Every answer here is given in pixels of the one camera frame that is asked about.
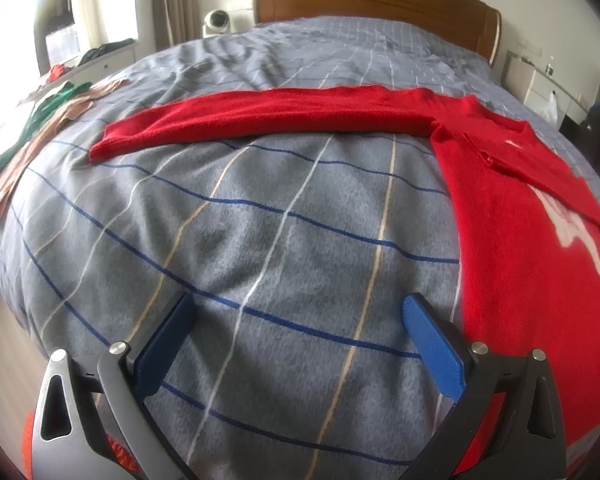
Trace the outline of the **red knit sweater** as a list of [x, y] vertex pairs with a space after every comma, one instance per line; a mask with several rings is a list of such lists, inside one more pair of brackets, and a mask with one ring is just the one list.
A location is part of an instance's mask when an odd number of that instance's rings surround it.
[[460, 248], [429, 145], [304, 134], [110, 160], [100, 270], [147, 320], [174, 286], [199, 318], [149, 403], [206, 479], [391, 479], [450, 409], [400, 319], [460, 317]]

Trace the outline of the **dark clothes on cabinet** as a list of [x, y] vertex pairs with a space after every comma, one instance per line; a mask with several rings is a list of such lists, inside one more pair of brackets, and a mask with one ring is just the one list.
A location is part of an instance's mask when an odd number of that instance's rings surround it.
[[108, 42], [108, 44], [102, 44], [97, 48], [91, 48], [84, 53], [78, 65], [82, 66], [88, 62], [96, 60], [96, 58], [100, 58], [103, 55], [120, 50], [127, 46], [132, 46], [132, 44], [135, 44], [135, 40], [133, 38], [126, 38], [125, 40]]

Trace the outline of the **pink striped garment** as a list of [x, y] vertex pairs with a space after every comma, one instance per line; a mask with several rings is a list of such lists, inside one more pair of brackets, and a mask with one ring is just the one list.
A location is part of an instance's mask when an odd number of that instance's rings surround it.
[[23, 171], [27, 166], [38, 156], [42, 148], [53, 140], [60, 133], [60, 130], [68, 125], [69, 122], [74, 122], [85, 112], [90, 110], [95, 102], [104, 96], [124, 87], [128, 84], [127, 79], [114, 79], [101, 82], [100, 84], [92, 84], [91, 88], [71, 99], [56, 110], [42, 125], [33, 138], [23, 145], [22, 148], [15, 154], [14, 158], [7, 164], [0, 174], [0, 219], [4, 214], [4, 210], [15, 191], [15, 187], [21, 178]]

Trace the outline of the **blue plaid bed cover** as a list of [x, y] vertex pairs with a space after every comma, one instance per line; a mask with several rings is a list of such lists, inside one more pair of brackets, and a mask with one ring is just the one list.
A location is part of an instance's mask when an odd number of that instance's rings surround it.
[[406, 23], [304, 18], [122, 70], [24, 166], [0, 291], [91, 363], [178, 295], [147, 402], [205, 479], [396, 479], [450, 432], [404, 299], [490, 353], [539, 350], [528, 431], [600, 434], [600, 178], [476, 52]]

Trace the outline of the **green garment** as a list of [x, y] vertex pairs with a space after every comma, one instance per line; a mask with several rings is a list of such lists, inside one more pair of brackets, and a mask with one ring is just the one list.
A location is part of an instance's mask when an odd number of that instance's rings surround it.
[[79, 96], [80, 94], [87, 92], [92, 86], [91, 81], [84, 82], [83, 84], [73, 84], [72, 82], [66, 82], [56, 93], [45, 98], [38, 107], [32, 110], [23, 126], [20, 136], [15, 143], [12, 144], [7, 150], [0, 154], [0, 174], [7, 166], [7, 164], [14, 158], [15, 154], [30, 141], [35, 133], [42, 128], [42, 125], [46, 123], [47, 119], [50, 119], [56, 110], [61, 107], [62, 104], [67, 103], [71, 99]]

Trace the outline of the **red item on cabinet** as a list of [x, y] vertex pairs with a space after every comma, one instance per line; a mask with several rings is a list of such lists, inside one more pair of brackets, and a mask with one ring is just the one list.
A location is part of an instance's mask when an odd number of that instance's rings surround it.
[[66, 64], [53, 65], [46, 74], [46, 82], [50, 84], [51, 82], [58, 80], [62, 76], [67, 75], [71, 71], [72, 67]]

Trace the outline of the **white plastic bag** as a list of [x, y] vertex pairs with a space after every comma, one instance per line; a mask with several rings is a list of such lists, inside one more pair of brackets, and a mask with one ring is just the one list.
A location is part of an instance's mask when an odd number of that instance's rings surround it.
[[553, 128], [559, 128], [560, 114], [557, 101], [557, 94], [554, 90], [550, 92], [550, 96], [548, 97], [546, 103], [541, 107], [539, 115]]

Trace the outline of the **white nightstand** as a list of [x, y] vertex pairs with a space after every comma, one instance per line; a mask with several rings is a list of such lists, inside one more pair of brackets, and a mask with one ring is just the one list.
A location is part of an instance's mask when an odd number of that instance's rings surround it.
[[557, 125], [565, 117], [576, 124], [585, 120], [588, 109], [574, 98], [561, 84], [546, 76], [535, 66], [524, 62], [519, 55], [508, 51], [504, 63], [502, 86], [529, 110], [540, 114], [554, 94], [557, 104]]

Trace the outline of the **white round fan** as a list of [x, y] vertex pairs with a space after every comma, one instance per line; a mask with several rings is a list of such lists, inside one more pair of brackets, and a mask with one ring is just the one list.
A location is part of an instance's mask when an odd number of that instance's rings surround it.
[[230, 14], [222, 9], [210, 11], [202, 23], [204, 38], [222, 36], [230, 33]]

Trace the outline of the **beige curtain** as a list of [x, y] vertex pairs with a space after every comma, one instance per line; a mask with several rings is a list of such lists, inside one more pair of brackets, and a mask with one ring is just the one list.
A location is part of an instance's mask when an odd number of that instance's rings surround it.
[[152, 0], [152, 19], [158, 51], [201, 35], [198, 0]]

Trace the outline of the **wooden headboard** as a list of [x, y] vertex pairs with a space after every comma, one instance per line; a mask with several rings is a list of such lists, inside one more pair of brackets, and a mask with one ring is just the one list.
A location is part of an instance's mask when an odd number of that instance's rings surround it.
[[253, 0], [257, 24], [316, 16], [381, 18], [417, 26], [495, 64], [500, 11], [480, 0]]

